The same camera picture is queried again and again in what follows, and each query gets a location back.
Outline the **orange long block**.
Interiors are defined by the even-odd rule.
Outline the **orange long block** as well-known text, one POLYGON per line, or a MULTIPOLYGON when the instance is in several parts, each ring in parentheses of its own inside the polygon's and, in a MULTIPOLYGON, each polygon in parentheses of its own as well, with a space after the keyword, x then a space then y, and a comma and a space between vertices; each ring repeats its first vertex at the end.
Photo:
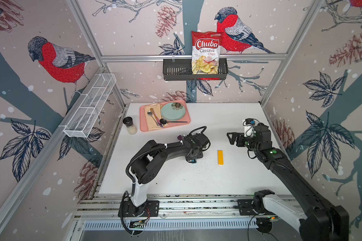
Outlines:
POLYGON ((218 150, 218 151, 217 151, 217 155, 218 155, 218 165, 220 165, 220 166, 224 165, 224 155, 223 155, 223 151, 222 151, 222 150, 218 150))

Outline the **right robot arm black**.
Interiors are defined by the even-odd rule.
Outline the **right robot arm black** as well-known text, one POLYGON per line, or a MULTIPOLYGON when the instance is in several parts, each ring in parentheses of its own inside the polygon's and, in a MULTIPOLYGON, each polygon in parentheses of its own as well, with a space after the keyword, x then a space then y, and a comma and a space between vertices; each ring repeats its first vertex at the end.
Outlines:
POLYGON ((263 123, 252 128, 253 134, 227 133, 230 144, 246 147, 276 175, 293 194, 301 209, 283 201, 269 189, 254 193, 253 210, 257 214, 271 212, 294 228, 304 241, 347 241, 349 214, 334 206, 318 193, 292 166, 287 156, 272 146, 271 132, 263 123))

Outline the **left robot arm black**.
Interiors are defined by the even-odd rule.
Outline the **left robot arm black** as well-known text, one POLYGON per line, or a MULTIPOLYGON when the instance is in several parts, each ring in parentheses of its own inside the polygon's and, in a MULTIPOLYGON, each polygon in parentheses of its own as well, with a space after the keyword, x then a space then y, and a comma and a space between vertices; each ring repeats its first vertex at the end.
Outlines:
POLYGON ((184 157, 188 163, 194 164, 203 158, 203 153, 211 146, 211 142, 203 132, 186 136, 178 136, 178 141, 159 144, 148 141, 130 160, 126 174, 132 181, 132 191, 123 195, 118 217, 148 217, 151 213, 157 216, 155 205, 147 199, 148 184, 158 175, 166 161, 184 157))

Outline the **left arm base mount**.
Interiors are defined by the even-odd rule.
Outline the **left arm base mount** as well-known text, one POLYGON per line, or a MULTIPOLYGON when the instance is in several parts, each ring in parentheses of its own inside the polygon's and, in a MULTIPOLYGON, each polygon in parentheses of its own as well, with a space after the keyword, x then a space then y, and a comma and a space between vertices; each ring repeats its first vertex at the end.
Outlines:
POLYGON ((131 200, 124 200, 120 204, 118 217, 123 218, 141 218, 158 217, 159 201, 146 201, 141 206, 136 207, 131 200))

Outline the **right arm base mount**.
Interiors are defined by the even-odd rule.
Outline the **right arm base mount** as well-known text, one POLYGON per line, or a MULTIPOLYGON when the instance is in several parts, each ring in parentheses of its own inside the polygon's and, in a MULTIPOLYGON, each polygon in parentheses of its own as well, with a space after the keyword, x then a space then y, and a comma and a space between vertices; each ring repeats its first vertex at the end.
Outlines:
POLYGON ((252 199, 238 199, 237 208, 240 216, 253 216, 258 214, 258 212, 254 209, 252 199))

